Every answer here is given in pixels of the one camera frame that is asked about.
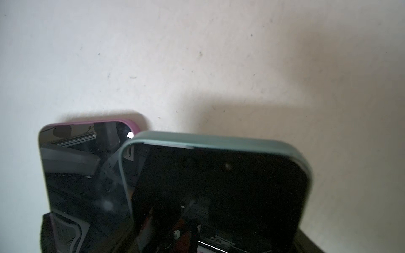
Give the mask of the phone with green case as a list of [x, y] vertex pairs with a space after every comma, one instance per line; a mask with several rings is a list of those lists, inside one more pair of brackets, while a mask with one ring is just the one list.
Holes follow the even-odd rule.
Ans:
[[144, 131], [125, 142], [140, 253], [288, 253], [312, 184], [292, 145]]

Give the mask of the phone with purple case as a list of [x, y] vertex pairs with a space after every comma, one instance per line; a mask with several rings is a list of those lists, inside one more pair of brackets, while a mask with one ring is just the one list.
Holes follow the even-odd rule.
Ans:
[[134, 222], [120, 148], [140, 131], [128, 119], [55, 123], [38, 137], [50, 212], [44, 253], [133, 253]]

